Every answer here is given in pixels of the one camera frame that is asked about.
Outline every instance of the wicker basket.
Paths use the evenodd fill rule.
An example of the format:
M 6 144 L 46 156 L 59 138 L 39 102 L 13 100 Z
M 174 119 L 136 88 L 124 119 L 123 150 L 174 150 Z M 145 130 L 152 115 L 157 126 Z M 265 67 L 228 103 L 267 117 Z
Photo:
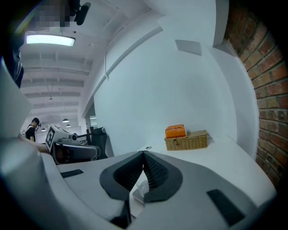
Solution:
M 207 131 L 197 131 L 185 137 L 165 138 L 167 150 L 191 150 L 207 147 Z

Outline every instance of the desk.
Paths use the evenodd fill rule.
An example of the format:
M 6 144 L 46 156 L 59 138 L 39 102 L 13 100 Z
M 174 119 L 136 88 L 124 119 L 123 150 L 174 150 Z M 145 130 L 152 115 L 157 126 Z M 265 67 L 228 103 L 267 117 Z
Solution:
M 205 166 L 231 184 L 243 191 L 253 203 L 259 207 L 265 201 L 276 196 L 276 190 L 257 163 L 229 137 L 219 137 L 208 140 L 208 147 L 197 150 L 167 151 L 165 143 L 147 144 L 139 150 L 157 152 L 179 158 L 181 160 Z M 143 210 L 143 205 L 132 196 L 137 189 L 130 192 L 130 211 L 137 217 Z

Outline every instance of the orange box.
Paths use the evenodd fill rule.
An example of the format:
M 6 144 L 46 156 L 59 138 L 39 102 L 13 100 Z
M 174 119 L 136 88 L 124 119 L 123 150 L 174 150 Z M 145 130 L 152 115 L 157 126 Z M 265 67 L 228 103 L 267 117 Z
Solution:
M 166 138 L 173 137 L 184 137 L 186 136 L 186 131 L 183 124 L 172 125 L 165 130 Z

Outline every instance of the fluorescent light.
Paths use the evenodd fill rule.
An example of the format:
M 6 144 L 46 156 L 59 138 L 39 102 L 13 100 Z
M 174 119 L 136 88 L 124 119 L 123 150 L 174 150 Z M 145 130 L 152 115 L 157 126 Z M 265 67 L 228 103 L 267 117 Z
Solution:
M 27 35 L 26 36 L 27 44 L 35 43 L 45 43 L 45 44 L 58 44 L 58 45 L 67 45 L 73 46 L 75 38 L 58 36 L 58 35 Z

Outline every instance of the dark hair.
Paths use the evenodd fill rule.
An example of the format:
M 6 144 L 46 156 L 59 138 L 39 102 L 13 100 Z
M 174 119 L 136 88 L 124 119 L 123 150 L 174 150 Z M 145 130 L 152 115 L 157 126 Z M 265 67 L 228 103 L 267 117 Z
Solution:
M 33 121 L 35 121 L 35 122 L 37 123 L 37 125 L 39 125 L 39 123 L 40 123 L 40 121 L 39 121 L 38 118 L 34 118 L 34 119 L 32 120 L 32 122 L 33 122 Z

